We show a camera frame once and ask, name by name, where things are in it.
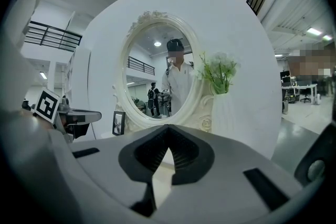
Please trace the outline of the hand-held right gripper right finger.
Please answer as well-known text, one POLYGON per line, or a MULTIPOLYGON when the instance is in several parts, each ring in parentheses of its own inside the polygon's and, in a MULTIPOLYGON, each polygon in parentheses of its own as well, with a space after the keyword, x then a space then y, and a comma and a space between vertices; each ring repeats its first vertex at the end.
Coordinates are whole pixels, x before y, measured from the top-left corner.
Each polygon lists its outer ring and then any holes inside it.
POLYGON ((169 126, 174 163, 169 218, 262 218, 301 185, 249 146, 182 126, 169 126))

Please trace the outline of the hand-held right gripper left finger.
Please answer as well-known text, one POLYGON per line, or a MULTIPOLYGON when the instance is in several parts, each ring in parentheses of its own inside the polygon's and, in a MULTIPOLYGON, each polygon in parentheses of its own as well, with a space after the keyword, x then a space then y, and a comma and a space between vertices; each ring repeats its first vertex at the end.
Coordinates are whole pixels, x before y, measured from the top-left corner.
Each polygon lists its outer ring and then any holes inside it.
POLYGON ((100 209, 103 218, 167 218, 165 203, 156 204, 153 175, 166 153, 167 127, 72 144, 83 170, 80 179, 92 183, 83 200, 86 211, 100 209))

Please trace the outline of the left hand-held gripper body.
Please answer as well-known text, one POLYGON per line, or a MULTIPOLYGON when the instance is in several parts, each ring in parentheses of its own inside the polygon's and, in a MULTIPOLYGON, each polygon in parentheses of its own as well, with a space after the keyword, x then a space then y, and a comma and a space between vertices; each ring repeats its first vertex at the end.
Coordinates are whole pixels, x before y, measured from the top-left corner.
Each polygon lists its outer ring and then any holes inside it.
POLYGON ((72 143, 75 139, 85 136, 90 123, 68 123, 68 112, 73 109, 67 98, 61 98, 54 92, 42 88, 41 93, 33 106, 33 115, 40 116, 50 122, 54 130, 59 131, 66 142, 72 143))

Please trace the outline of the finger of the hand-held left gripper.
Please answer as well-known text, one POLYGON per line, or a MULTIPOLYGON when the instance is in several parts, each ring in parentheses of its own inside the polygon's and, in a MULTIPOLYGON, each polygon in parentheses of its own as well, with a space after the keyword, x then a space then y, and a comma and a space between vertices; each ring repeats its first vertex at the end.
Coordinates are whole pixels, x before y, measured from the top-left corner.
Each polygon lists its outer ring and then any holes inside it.
POLYGON ((102 114, 98 111, 70 110, 68 112, 68 123, 92 123, 101 118, 102 114))

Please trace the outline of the person's left forearm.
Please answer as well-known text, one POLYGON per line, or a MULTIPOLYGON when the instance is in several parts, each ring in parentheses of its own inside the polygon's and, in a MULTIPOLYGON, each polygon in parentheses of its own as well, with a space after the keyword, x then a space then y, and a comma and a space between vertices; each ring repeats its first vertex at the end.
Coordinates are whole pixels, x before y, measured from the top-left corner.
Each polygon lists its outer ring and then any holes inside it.
POLYGON ((43 127, 46 130, 53 130, 53 125, 46 121, 45 119, 41 118, 40 116, 34 116, 31 111, 21 109, 20 113, 21 116, 32 119, 35 123, 37 123, 39 126, 43 127))

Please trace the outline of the oval white framed mirror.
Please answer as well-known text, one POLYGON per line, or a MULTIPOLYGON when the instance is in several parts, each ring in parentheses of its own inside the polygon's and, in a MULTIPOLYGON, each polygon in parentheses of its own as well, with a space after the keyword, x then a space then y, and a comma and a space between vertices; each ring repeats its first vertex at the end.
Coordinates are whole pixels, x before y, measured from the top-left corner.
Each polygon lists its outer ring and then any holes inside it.
POLYGON ((190 75, 201 64, 195 31, 183 19, 147 11, 131 25, 114 85, 125 133, 177 124, 210 132, 213 96, 190 75))

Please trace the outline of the person's white shirt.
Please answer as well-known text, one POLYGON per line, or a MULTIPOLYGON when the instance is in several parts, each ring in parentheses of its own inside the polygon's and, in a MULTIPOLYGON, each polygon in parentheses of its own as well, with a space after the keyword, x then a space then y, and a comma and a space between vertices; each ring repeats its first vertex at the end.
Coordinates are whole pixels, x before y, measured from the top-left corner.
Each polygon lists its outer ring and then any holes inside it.
POLYGON ((0 27, 0 112, 20 110, 35 71, 21 54, 28 24, 41 0, 17 0, 0 27))

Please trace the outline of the white office desk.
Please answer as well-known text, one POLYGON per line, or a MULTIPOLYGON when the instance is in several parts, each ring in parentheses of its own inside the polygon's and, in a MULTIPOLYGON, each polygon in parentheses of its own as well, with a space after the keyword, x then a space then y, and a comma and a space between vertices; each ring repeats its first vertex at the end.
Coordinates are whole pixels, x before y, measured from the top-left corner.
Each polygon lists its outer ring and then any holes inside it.
POLYGON ((296 93, 296 90, 310 89, 311 104, 317 104, 317 84, 310 84, 310 85, 303 85, 303 86, 287 86, 287 87, 281 87, 281 88, 283 90, 293 89, 294 93, 296 93))

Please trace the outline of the black picture frame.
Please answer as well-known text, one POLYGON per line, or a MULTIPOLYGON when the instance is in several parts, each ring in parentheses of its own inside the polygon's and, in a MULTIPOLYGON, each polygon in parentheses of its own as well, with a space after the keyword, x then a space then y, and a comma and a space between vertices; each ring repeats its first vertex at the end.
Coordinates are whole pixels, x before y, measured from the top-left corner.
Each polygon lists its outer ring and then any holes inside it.
POLYGON ((123 135, 125 128, 125 112, 114 111, 112 134, 115 136, 123 135))

